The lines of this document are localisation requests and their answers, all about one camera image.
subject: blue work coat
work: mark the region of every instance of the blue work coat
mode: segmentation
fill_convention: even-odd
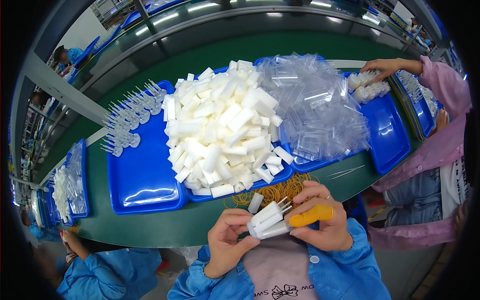
[[[127,248],[80,257],[69,266],[57,292],[65,300],[138,300],[157,286],[158,249]]]
[[[318,224],[310,225],[318,229]],[[380,270],[367,241],[365,229],[353,218],[347,220],[353,245],[346,252],[324,252],[307,244],[310,259],[308,275],[321,300],[387,300],[390,294],[380,280]],[[207,246],[198,252],[190,268],[180,274],[168,292],[169,300],[247,300],[253,299],[253,283],[241,262],[218,279],[205,276],[210,260]]]
[[[61,242],[59,230],[56,228],[48,229],[38,227],[38,224],[36,222],[33,222],[32,225],[28,227],[28,229],[30,229],[30,231],[37,240]]]
[[[80,56],[82,55],[84,51],[80,48],[72,48],[70,50],[67,51],[67,55],[68,55],[68,60],[70,62],[70,64],[75,64],[77,62],[77,59],[80,58]],[[64,65],[64,64],[60,64],[60,71],[63,72],[63,70],[67,67],[67,65]]]

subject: red shoe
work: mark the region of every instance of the red shoe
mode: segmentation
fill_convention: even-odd
[[[377,198],[373,197],[370,201],[367,203],[369,208],[374,208],[377,206],[383,206],[386,205],[385,200],[383,198]]]
[[[162,261],[160,266],[155,270],[155,273],[159,273],[161,270],[166,269],[170,267],[170,261]]]

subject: hand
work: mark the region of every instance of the hand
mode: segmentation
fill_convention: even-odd
[[[208,232],[210,262],[205,266],[205,275],[220,278],[233,269],[241,257],[260,244],[259,239],[247,236],[237,243],[239,234],[247,232],[247,223],[252,218],[248,211],[234,208],[226,209]]]
[[[457,238],[460,237],[460,234],[462,233],[463,225],[465,224],[465,221],[467,220],[467,216],[468,216],[467,207],[468,207],[467,204],[462,203],[456,211],[454,226],[455,226],[455,232],[456,232],[456,237]]]
[[[305,180],[303,185],[306,189],[295,196],[293,202],[302,203],[307,198],[314,198],[288,213],[285,220],[288,221],[292,216],[306,212],[317,204],[333,207],[333,217],[329,221],[321,221],[319,230],[307,226],[298,227],[294,228],[290,235],[323,251],[348,251],[353,245],[353,238],[347,231],[347,213],[343,205],[333,199],[323,184]]]
[[[65,248],[67,248],[68,253],[75,253],[75,252],[73,252],[73,250],[70,248],[70,246],[68,245],[68,243],[63,240],[63,232],[64,232],[64,231],[66,231],[66,230],[61,230],[61,231],[60,231],[61,242],[63,243],[63,245],[65,246]]]
[[[89,250],[82,245],[76,234],[71,231],[64,230],[63,237],[67,240],[67,244],[72,252],[76,253],[82,260],[85,260],[90,255]]]
[[[401,58],[391,60],[377,59],[368,61],[365,66],[360,69],[360,72],[377,69],[381,70],[382,73],[375,77],[375,82],[379,82],[380,80],[393,75],[398,70],[405,70],[414,75],[420,76],[423,72],[423,63],[417,60],[404,60]]]
[[[450,118],[448,117],[448,112],[442,108],[437,115],[437,119],[435,120],[437,122],[437,131],[442,130],[450,124]]]

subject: white t-shirt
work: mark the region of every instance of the white t-shirt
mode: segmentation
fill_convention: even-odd
[[[463,156],[450,165],[440,167],[440,188],[443,219],[447,219],[467,198],[467,173]]]

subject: face mask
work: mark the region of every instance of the face mask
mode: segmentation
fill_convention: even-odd
[[[30,222],[35,222],[35,216],[32,214],[32,213],[29,213],[28,214],[28,219],[30,220]]]

